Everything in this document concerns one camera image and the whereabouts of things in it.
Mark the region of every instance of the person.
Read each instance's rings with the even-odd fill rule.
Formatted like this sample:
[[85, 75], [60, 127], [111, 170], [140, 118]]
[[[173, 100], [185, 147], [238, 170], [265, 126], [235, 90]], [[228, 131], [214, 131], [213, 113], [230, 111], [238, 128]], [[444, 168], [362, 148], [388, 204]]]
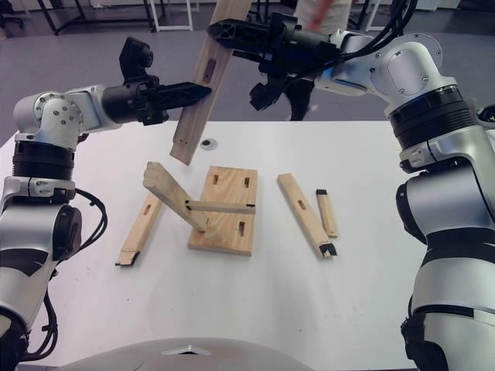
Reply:
[[[299, 0], [294, 16], [305, 29], [331, 34], [338, 29], [347, 28], [351, 2], [351, 0]], [[285, 89], [285, 96], [291, 105], [291, 121], [301, 121], [305, 117], [314, 87], [312, 81], [296, 80]]]

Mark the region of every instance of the unfinished wood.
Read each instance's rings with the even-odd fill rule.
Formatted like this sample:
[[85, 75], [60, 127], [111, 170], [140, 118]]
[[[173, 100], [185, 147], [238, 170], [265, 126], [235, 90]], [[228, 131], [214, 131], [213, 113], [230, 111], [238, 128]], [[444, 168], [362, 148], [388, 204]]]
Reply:
[[322, 225], [328, 237], [338, 237], [337, 225], [335, 223], [335, 214], [332, 203], [326, 189], [316, 190], [316, 199], [318, 200], [319, 214], [322, 217]]
[[207, 215], [202, 212], [193, 212], [186, 208], [186, 200], [191, 199], [191, 196], [158, 162], [148, 162], [142, 184], [193, 228], [198, 230], [198, 233], [208, 229]]
[[192, 211], [211, 211], [212, 213], [256, 213], [256, 206], [251, 203], [206, 203], [204, 201], [187, 200], [186, 207]]
[[[210, 24], [227, 18], [245, 20], [250, 7], [251, 0], [217, 0]], [[170, 152], [172, 157], [186, 165], [191, 163], [200, 143], [231, 54], [232, 50], [222, 47], [206, 35], [193, 82], [210, 87], [211, 93], [197, 104], [183, 108]]]
[[146, 239], [148, 238], [149, 232], [155, 223], [155, 219], [158, 216], [161, 207], [162, 201], [160, 201], [158, 197], [152, 193], [149, 193], [146, 196], [141, 211], [125, 239], [115, 265], [134, 264], [146, 243]]
[[326, 235], [321, 222], [316, 216], [308, 200], [302, 194], [292, 174], [281, 174], [277, 178], [278, 184], [291, 207], [292, 213], [299, 222], [302, 232], [321, 257], [331, 257], [335, 254], [335, 247]]
[[[256, 203], [258, 172], [245, 168], [210, 167], [201, 201], [206, 203]], [[189, 248], [251, 255], [254, 215], [206, 213], [208, 231], [193, 230]]]

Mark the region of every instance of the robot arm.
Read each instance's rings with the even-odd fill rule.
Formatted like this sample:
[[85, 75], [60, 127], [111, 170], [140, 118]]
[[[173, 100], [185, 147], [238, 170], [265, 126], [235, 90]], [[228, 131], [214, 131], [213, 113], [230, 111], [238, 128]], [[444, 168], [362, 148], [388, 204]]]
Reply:
[[[130, 121], [144, 125], [168, 119], [166, 110], [195, 104], [210, 88], [194, 83], [164, 86], [145, 72], [149, 46], [128, 38], [120, 56], [124, 84], [95, 85], [22, 99], [14, 109], [13, 174], [0, 202], [0, 353], [2, 370], [19, 361], [44, 358], [26, 353], [29, 331], [45, 302], [51, 316], [47, 339], [56, 343], [56, 317], [47, 294], [55, 268], [94, 242], [106, 228], [104, 206], [71, 180], [79, 141], [89, 133], [113, 130]], [[99, 232], [81, 245], [80, 211], [69, 206], [76, 193], [102, 211]]]
[[[251, 91], [258, 110], [300, 77], [387, 101], [401, 167], [421, 172], [399, 187], [398, 211], [406, 231], [428, 245], [401, 327], [408, 358], [421, 371], [495, 369], [495, 152], [486, 134], [493, 122], [478, 121], [456, 80], [439, 72], [439, 44], [414, 34], [361, 53], [369, 36], [320, 35], [280, 14], [269, 26], [227, 19], [209, 33], [268, 75]], [[493, 120], [493, 110], [480, 115]]]

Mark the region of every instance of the table surface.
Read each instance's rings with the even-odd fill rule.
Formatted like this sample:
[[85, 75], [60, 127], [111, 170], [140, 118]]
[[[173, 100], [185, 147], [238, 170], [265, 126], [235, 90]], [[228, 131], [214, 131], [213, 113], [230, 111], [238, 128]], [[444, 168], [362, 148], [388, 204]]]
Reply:
[[[256, 342], [315, 369], [411, 368], [399, 326], [425, 248], [403, 231], [395, 192], [407, 179], [389, 123], [210, 122], [190, 167], [169, 156], [176, 122], [92, 134], [76, 153], [78, 188], [102, 199], [106, 234], [60, 265], [49, 292], [59, 321], [61, 366], [135, 342], [221, 337]], [[0, 149], [9, 174], [13, 138]], [[134, 267], [114, 262], [146, 197], [147, 161], [161, 162], [194, 198], [210, 165], [258, 170], [252, 257], [189, 250], [191, 227], [163, 207]], [[315, 190], [333, 201], [339, 256], [320, 260], [276, 178], [291, 172], [317, 212]], [[77, 197], [83, 238], [99, 220]], [[46, 324], [40, 312], [32, 349]]]

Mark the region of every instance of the person's leg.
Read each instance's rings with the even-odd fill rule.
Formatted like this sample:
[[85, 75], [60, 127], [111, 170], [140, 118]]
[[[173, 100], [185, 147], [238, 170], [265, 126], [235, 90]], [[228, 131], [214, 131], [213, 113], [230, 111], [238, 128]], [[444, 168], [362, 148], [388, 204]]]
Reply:
[[315, 84], [308, 80], [296, 80], [285, 89], [291, 104], [291, 121], [302, 121], [308, 111], [309, 100]]

